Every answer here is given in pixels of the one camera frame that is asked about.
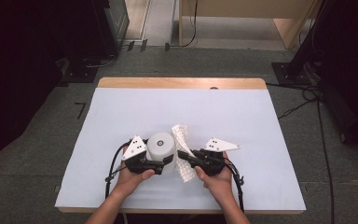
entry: person's left hand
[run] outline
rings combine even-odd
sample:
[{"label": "person's left hand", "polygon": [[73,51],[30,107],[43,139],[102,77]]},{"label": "person's left hand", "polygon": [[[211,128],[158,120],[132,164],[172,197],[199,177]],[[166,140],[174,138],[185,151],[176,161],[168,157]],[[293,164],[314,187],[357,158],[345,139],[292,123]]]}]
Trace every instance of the person's left hand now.
[{"label": "person's left hand", "polygon": [[[120,169],[125,167],[124,161],[120,164]],[[118,194],[120,197],[127,198],[130,196],[136,188],[146,179],[150,178],[154,174],[154,170],[146,170],[140,175],[131,173],[129,169],[125,168],[120,171],[118,180],[112,193]]]}]

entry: white cylinder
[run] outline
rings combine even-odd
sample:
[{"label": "white cylinder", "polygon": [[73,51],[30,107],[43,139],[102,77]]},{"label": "white cylinder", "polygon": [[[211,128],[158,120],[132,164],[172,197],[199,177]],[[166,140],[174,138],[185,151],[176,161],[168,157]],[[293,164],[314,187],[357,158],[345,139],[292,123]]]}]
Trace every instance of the white cylinder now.
[{"label": "white cylinder", "polygon": [[167,173],[175,168],[175,142],[169,133],[156,133],[147,141],[147,148],[153,161],[163,161],[173,154],[171,163],[164,166],[162,173]]}]

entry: crumpled white paper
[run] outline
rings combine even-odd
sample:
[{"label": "crumpled white paper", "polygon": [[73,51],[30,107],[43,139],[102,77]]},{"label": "crumpled white paper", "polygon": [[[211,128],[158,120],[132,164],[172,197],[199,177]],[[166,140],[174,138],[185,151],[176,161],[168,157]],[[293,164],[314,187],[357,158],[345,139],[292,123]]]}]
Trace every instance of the crumpled white paper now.
[{"label": "crumpled white paper", "polygon": [[[175,125],[172,127],[172,135],[175,140],[176,150],[181,150],[194,157],[194,154],[190,151],[187,146],[187,126]],[[196,172],[191,168],[188,161],[182,160],[176,156],[176,167],[179,171],[179,175],[182,177],[184,182],[187,182],[196,176]]]}]

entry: hand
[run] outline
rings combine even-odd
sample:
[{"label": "hand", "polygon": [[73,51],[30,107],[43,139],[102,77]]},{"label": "hand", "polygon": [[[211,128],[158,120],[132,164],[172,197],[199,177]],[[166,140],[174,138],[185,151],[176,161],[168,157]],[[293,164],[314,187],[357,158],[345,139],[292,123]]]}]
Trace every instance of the hand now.
[{"label": "hand", "polygon": [[[223,157],[228,159],[226,152],[223,152]],[[206,175],[199,166],[196,166],[195,170],[199,179],[204,183],[203,186],[211,192],[218,202],[233,195],[231,188],[232,174],[226,166],[220,174],[214,176]]]},{"label": "hand", "polygon": [[[124,161],[120,164],[120,169],[125,167]],[[150,178],[154,174],[154,170],[146,170],[140,175],[133,174],[129,169],[125,168],[120,171],[118,180],[112,193],[118,194],[122,198],[130,196],[136,188],[146,179]]]}]

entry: white tabletop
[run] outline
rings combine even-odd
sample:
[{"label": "white tabletop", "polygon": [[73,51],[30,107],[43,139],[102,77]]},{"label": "white tabletop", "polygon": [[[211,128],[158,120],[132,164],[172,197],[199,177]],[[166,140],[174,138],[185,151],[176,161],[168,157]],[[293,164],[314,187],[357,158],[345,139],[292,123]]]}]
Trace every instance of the white tabletop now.
[{"label": "white tabletop", "polygon": [[[306,210],[268,90],[97,88],[55,206],[63,212],[99,207],[117,148],[136,134],[169,133],[176,124],[187,125],[190,148],[202,148],[211,137],[241,146],[227,154],[244,176],[246,213]],[[172,171],[142,183],[121,211],[206,214],[220,208],[197,178],[183,183]]]}]

